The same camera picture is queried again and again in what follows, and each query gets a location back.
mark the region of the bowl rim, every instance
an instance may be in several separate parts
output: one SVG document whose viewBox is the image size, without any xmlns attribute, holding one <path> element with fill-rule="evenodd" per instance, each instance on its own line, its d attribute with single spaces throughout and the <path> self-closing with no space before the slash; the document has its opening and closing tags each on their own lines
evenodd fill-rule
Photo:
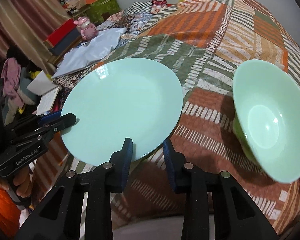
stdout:
<svg viewBox="0 0 300 240">
<path fill-rule="evenodd" d="M 247 133 L 246 133 L 246 128 L 245 126 L 242 125 L 242 120 L 240 118 L 240 116 L 238 115 L 238 111 L 236 109 L 236 100 L 235 100 L 235 90 L 236 90 L 236 87 L 237 87 L 237 82 L 236 82 L 236 79 L 237 79 L 237 76 L 238 76 L 238 70 L 240 71 L 240 69 L 242 69 L 244 67 L 244 65 L 247 64 L 247 62 L 262 62 L 262 64 L 267 64 L 273 68 L 275 68 L 278 73 L 281 73 L 281 75 L 285 75 L 289 78 L 291 84 L 293 86 L 295 86 L 295 88 L 298 89 L 298 91 L 300 91 L 300 88 L 298 87 L 298 85 L 295 83 L 295 81 L 285 72 L 283 71 L 282 69 L 280 69 L 278 66 L 274 65 L 273 63 L 271 62 L 268 62 L 268 61 L 265 61 L 265 60 L 260 60 L 260 59 L 250 59 L 250 60 L 246 60 L 244 62 L 242 62 L 238 67 L 237 69 L 234 71 L 234 76 L 233 76 L 233 85 L 232 85 L 232 93 L 233 93 L 233 100 L 234 100 L 234 109 L 235 109 L 235 116 L 237 117 L 238 119 L 238 122 L 239 122 L 239 125 L 245 135 L 245 140 L 247 140 L 247 143 L 249 145 L 249 148 L 253 154 L 253 156 L 255 157 L 255 159 L 258 161 L 258 164 L 261 166 L 261 168 L 266 172 L 266 174 L 268 174 L 268 176 L 270 176 L 273 180 L 277 181 L 277 182 L 280 182 L 280 183 L 291 183 L 297 179 L 300 178 L 300 172 L 295 172 L 295 175 L 294 176 L 291 176 L 291 179 L 289 180 L 282 180 L 280 178 L 276 178 L 276 176 L 274 176 L 273 174 L 271 174 L 271 172 L 269 172 L 268 170 L 266 170 L 264 168 L 264 165 L 262 165 L 263 161 L 262 161 L 262 158 L 260 158 L 258 156 L 258 154 L 255 153 L 255 149 L 253 147 L 251 147 L 251 145 L 253 145 L 254 143 L 251 141 L 250 137 L 247 136 Z"/>
</svg>

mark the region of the hand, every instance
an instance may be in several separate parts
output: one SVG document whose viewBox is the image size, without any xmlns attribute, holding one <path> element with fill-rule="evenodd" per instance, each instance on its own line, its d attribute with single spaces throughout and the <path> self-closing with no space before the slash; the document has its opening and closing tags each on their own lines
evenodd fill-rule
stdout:
<svg viewBox="0 0 300 240">
<path fill-rule="evenodd" d="M 32 184 L 29 175 L 29 166 L 22 168 L 14 177 L 13 184 L 19 186 L 17 195 L 23 198 L 29 197 L 31 194 Z M 9 190 L 8 182 L 0 177 L 0 188 Z"/>
</svg>

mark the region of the red book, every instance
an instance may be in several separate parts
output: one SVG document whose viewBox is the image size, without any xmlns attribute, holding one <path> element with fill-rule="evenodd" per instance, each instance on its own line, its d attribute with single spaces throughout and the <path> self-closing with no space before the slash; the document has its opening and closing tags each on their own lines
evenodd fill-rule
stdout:
<svg viewBox="0 0 300 240">
<path fill-rule="evenodd" d="M 54 47 L 74 28 L 76 28 L 76 25 L 73 23 L 73 19 L 69 19 L 59 28 L 57 28 L 53 33 L 51 33 L 44 43 L 46 45 L 48 43 L 51 47 Z"/>
</svg>

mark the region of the mint green plate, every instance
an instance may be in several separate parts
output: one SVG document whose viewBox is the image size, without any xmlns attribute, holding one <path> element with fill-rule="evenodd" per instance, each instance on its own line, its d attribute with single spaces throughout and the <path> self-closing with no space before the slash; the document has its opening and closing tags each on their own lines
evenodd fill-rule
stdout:
<svg viewBox="0 0 300 240">
<path fill-rule="evenodd" d="M 252 59 L 233 78 L 234 132 L 247 157 L 275 181 L 300 177 L 300 89 L 277 66 Z"/>
<path fill-rule="evenodd" d="M 181 84 L 172 70 L 145 58 L 99 67 L 69 94 L 61 115 L 78 122 L 62 132 L 67 149 L 83 162 L 100 165 L 132 139 L 133 160 L 157 148 L 173 131 L 182 110 Z"/>
</svg>

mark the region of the white paper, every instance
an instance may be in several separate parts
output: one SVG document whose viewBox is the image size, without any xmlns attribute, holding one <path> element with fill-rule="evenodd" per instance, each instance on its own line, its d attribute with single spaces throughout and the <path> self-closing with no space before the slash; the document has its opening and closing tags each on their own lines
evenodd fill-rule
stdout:
<svg viewBox="0 0 300 240">
<path fill-rule="evenodd" d="M 37 106 L 37 115 L 44 114 L 52 109 L 54 100 L 56 100 L 59 90 L 60 86 L 54 88 L 41 97 L 40 104 Z"/>
<path fill-rule="evenodd" d="M 27 89 L 38 96 L 42 96 L 57 86 L 58 85 L 51 82 L 44 71 L 41 71 L 27 86 Z"/>
<path fill-rule="evenodd" d="M 103 59 L 118 45 L 127 28 L 112 28 L 100 31 L 87 46 L 74 48 L 65 54 L 53 78 L 85 69 L 92 62 Z"/>
</svg>

